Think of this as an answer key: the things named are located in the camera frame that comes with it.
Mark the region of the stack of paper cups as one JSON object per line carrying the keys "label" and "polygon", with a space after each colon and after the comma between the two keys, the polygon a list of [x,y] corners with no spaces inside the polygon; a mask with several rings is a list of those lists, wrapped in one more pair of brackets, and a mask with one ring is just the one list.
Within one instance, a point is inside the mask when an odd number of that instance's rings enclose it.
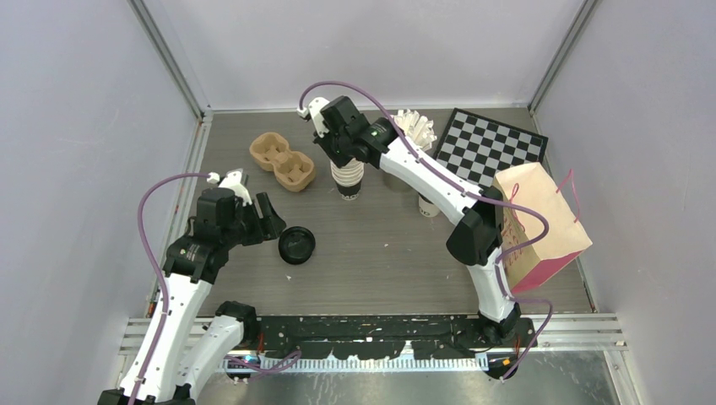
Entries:
{"label": "stack of paper cups", "polygon": [[346,201],[355,200],[361,191],[365,164],[353,159],[345,166],[338,167],[330,161],[330,170],[339,195]]}

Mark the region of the white paper coffee cup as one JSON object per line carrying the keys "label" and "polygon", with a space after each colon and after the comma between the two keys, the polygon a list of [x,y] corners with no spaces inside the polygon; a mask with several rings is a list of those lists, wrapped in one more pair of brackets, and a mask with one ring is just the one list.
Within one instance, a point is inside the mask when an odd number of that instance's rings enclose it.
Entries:
{"label": "white paper coffee cup", "polygon": [[422,194],[418,195],[418,209],[420,213],[427,218],[434,218],[441,212],[437,205],[429,201]]}

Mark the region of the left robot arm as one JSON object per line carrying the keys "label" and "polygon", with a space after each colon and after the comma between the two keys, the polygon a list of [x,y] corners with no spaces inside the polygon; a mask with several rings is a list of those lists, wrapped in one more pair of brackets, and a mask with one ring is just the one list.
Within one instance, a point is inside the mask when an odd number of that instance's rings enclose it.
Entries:
{"label": "left robot arm", "polygon": [[198,311],[220,269],[236,246],[276,240],[285,221],[269,196],[250,200],[224,187],[209,188],[197,200],[193,228],[166,251],[164,291],[149,329],[120,386],[100,394],[100,404],[194,404],[209,377],[235,347],[251,348],[259,336],[254,307],[237,301],[220,305],[209,329],[187,345]]}

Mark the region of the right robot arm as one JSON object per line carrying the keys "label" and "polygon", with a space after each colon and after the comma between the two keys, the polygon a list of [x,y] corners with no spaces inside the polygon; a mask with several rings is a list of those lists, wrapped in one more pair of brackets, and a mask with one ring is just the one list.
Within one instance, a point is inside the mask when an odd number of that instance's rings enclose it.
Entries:
{"label": "right robot arm", "polygon": [[314,142],[330,160],[334,181],[355,194],[366,165],[387,173],[418,192],[453,225],[446,247],[464,264],[479,299],[478,325],[482,337],[503,346],[516,333],[521,316],[507,287],[502,253],[502,194],[482,189],[437,163],[415,143],[412,135],[431,134],[430,122],[415,111],[400,111],[370,122],[347,96],[316,97],[300,108],[313,123]]}

